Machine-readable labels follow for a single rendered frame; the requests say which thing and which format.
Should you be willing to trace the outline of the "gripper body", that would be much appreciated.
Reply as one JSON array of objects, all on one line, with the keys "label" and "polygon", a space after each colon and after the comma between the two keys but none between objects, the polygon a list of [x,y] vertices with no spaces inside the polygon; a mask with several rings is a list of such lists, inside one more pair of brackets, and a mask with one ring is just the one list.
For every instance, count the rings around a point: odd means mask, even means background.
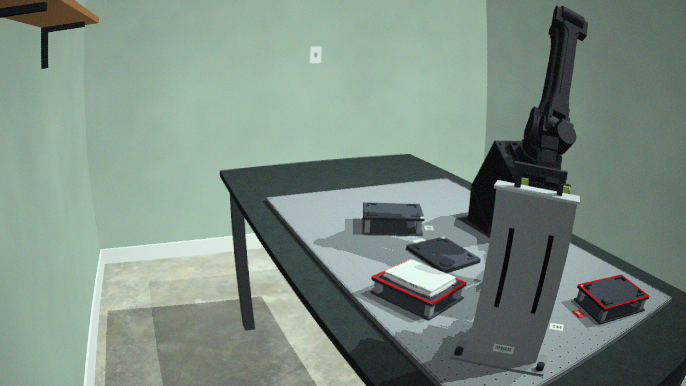
[{"label": "gripper body", "polygon": [[[558,178],[533,173],[528,173],[527,178],[529,179],[529,186],[531,187],[557,191]],[[566,180],[564,180],[564,186],[569,186],[571,188],[570,184],[566,184]]]}]

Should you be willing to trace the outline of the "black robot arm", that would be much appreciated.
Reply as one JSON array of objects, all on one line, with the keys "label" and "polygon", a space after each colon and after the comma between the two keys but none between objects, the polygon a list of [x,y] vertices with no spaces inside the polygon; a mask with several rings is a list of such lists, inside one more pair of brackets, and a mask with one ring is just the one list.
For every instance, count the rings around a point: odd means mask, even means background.
[{"label": "black robot arm", "polygon": [[515,161],[561,170],[561,155],[576,141],[574,124],[569,118],[569,95],[577,40],[586,38],[587,29],[588,22],[583,16],[565,6],[555,7],[548,33],[551,50],[540,105],[530,112],[524,139],[511,141],[508,146]]}]

